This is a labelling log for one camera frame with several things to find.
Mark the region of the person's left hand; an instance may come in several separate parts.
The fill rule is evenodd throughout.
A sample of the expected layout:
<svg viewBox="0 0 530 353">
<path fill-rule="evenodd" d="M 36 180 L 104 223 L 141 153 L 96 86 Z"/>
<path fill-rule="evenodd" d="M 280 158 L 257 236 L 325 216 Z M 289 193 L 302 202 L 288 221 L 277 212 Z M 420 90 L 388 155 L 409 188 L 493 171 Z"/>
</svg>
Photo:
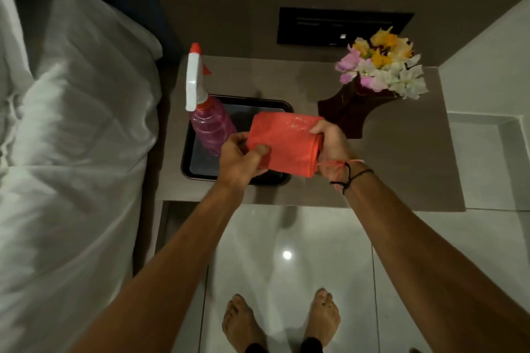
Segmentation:
<svg viewBox="0 0 530 353">
<path fill-rule="evenodd" d="M 247 153 L 248 133 L 231 134 L 223 144 L 220 157 L 219 174 L 217 183 L 232 190 L 238 195 L 243 195 L 249 182 L 256 176 L 261 176 L 267 169 L 260 163 L 245 163 Z"/>
</svg>

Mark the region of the red cleaning cloth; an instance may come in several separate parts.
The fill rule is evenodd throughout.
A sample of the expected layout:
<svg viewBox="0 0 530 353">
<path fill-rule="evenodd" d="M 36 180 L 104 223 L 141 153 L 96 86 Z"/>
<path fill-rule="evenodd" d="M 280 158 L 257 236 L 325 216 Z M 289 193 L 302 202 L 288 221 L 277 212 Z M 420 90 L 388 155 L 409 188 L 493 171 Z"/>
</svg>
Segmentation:
<svg viewBox="0 0 530 353">
<path fill-rule="evenodd" d="M 283 111 L 256 114 L 248 134 L 247 147 L 249 150 L 261 144 L 269 147 L 258 168 L 313 177 L 317 171 L 323 136 L 312 134 L 310 130 L 320 120 L 322 117 Z"/>
</svg>

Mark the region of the person's right forearm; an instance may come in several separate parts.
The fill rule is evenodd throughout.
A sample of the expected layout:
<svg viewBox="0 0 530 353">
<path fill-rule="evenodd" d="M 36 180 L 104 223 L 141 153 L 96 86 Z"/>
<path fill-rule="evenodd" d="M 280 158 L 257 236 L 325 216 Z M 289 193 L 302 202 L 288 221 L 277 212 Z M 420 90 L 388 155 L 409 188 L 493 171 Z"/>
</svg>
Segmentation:
<svg viewBox="0 0 530 353">
<path fill-rule="evenodd" d="M 378 176 L 345 197 L 433 353 L 530 353 L 530 314 Z"/>
</svg>

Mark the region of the person's left forearm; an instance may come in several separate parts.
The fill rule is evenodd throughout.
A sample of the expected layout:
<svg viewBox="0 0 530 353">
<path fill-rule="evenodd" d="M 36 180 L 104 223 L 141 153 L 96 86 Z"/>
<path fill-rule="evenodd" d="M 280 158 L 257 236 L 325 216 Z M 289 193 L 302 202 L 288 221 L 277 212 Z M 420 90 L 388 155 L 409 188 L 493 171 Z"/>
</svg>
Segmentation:
<svg viewBox="0 0 530 353">
<path fill-rule="evenodd" d="M 71 353 L 170 353 L 202 274 L 247 185 L 218 180 Z"/>
</svg>

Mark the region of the dark brown vase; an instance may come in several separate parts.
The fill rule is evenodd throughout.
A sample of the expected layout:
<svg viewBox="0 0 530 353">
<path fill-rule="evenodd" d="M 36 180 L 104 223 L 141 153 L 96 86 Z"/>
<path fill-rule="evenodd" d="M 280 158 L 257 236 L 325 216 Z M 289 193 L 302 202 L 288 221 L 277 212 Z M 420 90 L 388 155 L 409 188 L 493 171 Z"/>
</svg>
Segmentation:
<svg viewBox="0 0 530 353">
<path fill-rule="evenodd" d="M 377 107 L 399 100 L 400 97 L 389 90 L 373 91 L 361 85 L 356 77 L 344 84 L 334 96 L 317 103 L 319 115 L 337 125 L 349 140 L 362 138 L 364 122 Z"/>
</svg>

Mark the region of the red thread wristband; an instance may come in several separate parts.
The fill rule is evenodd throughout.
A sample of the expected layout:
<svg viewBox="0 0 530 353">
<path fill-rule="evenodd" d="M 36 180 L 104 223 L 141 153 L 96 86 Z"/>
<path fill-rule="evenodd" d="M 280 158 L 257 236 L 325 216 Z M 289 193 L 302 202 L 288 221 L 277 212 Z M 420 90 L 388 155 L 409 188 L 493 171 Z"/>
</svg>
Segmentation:
<svg viewBox="0 0 530 353">
<path fill-rule="evenodd" d="M 328 160 L 317 164 L 319 173 L 324 176 L 328 182 L 336 187 L 344 186 L 353 177 L 354 166 L 363 166 L 364 160 L 350 159 L 350 160 Z"/>
</svg>

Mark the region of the black rectangular tray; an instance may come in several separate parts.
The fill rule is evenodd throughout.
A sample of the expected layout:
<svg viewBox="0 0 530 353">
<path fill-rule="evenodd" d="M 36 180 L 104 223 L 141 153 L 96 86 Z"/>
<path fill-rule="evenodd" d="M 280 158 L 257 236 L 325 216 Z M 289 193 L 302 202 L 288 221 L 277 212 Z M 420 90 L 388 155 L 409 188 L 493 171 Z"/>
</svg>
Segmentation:
<svg viewBox="0 0 530 353">
<path fill-rule="evenodd" d="M 216 95 L 222 102 L 238 132 L 248 132 L 254 116 L 262 111 L 293 113 L 293 107 L 286 101 L 263 98 L 244 98 L 228 95 Z M 182 174 L 191 180 L 215 181 L 219 172 L 219 158 L 212 156 L 196 139 L 191 123 L 188 124 L 187 136 L 181 160 Z M 261 176 L 254 177 L 250 185 L 279 187 L 291 179 L 291 175 L 268 170 Z"/>
</svg>

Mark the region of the black thread wristband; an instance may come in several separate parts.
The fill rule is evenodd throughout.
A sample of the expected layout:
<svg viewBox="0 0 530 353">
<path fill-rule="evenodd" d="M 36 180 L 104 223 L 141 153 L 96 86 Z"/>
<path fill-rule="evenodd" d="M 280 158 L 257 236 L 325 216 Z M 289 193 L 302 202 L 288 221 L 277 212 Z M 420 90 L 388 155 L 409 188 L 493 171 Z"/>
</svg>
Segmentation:
<svg viewBox="0 0 530 353">
<path fill-rule="evenodd" d="M 335 171 L 334 177 L 328 183 L 335 190 L 340 191 L 342 196 L 346 195 L 346 191 L 351 187 L 354 180 L 364 174 L 375 173 L 373 169 L 369 168 L 361 168 L 361 170 L 354 169 L 355 164 L 364 164 L 362 160 L 331 161 L 329 163 Z"/>
</svg>

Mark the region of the bunch of artificial flowers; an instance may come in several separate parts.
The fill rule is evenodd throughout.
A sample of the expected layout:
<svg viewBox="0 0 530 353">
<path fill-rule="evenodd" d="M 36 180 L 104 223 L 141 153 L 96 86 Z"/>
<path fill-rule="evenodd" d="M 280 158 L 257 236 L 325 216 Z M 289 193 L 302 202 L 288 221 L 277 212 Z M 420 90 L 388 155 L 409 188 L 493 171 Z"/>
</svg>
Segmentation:
<svg viewBox="0 0 530 353">
<path fill-rule="evenodd" d="M 369 39 L 357 37 L 335 70 L 341 84 L 353 85 L 359 95 L 417 100 L 428 92 L 421 56 L 413 42 L 392 30 L 381 28 Z"/>
</svg>

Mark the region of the person's left foot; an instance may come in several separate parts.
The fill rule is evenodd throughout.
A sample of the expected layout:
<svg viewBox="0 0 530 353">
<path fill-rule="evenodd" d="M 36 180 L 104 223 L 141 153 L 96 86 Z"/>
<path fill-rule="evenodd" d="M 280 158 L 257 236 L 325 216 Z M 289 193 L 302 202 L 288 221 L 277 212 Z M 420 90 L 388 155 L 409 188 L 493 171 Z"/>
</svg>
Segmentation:
<svg viewBox="0 0 530 353">
<path fill-rule="evenodd" d="M 222 331 L 236 353 L 244 353 L 251 343 L 260 343 L 267 348 L 266 335 L 257 323 L 253 310 L 239 294 L 235 294 L 227 304 Z"/>
</svg>

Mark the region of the person's foot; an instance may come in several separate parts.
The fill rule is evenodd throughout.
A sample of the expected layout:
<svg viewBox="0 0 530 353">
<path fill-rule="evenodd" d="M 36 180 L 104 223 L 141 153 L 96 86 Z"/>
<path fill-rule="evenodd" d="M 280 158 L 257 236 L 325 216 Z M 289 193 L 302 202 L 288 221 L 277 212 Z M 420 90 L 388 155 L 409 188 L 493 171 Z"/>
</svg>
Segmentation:
<svg viewBox="0 0 530 353">
<path fill-rule="evenodd" d="M 316 291 L 310 305 L 303 341 L 308 337 L 315 337 L 325 348 L 333 340 L 340 323 L 339 309 L 333 300 L 332 293 L 321 288 Z"/>
<path fill-rule="evenodd" d="M 222 331 L 236 353 L 244 353 L 251 343 L 260 343 L 267 348 L 266 335 L 257 323 L 253 310 L 239 294 L 235 294 L 227 304 Z"/>
</svg>

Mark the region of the person's right foot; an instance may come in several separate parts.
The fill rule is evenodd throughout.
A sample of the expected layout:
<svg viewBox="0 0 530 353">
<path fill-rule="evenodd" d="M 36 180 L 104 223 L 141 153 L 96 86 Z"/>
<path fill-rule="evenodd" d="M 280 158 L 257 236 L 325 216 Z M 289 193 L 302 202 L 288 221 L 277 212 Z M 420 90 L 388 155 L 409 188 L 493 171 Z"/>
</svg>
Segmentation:
<svg viewBox="0 0 530 353">
<path fill-rule="evenodd" d="M 321 288 L 316 291 L 310 305 L 303 341 L 308 337 L 315 337 L 325 348 L 333 340 L 340 323 L 339 309 L 333 300 L 332 293 Z"/>
</svg>

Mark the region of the white pillow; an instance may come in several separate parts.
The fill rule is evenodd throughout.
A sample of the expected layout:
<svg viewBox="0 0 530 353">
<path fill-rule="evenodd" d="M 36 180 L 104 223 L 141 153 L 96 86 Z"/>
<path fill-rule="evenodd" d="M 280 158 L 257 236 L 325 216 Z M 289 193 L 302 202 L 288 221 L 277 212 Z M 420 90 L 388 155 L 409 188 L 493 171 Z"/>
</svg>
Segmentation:
<svg viewBox="0 0 530 353">
<path fill-rule="evenodd" d="M 143 171 L 158 135 L 156 37 L 102 0 L 16 1 L 34 81 L 14 162 Z"/>
</svg>

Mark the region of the white bed duvet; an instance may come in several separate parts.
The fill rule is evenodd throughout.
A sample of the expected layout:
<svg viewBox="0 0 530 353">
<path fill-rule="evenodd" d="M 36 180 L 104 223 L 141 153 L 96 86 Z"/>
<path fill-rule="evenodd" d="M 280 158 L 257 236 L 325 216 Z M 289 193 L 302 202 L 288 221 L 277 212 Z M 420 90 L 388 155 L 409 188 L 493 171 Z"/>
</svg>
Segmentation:
<svg viewBox="0 0 530 353">
<path fill-rule="evenodd" d="M 0 0 L 0 353 L 65 353 L 130 270 L 145 170 L 20 165 L 34 81 L 16 0 Z"/>
</svg>

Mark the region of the black wall switch panel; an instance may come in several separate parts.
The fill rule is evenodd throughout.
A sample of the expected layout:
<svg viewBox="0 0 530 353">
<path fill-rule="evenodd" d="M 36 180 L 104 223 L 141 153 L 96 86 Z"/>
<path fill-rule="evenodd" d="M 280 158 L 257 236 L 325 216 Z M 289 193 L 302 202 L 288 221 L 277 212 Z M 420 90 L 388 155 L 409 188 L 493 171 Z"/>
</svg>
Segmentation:
<svg viewBox="0 0 530 353">
<path fill-rule="evenodd" d="M 399 35 L 413 17 L 412 12 L 281 7 L 277 44 L 346 47 L 357 38 L 369 40 L 379 30 Z"/>
</svg>

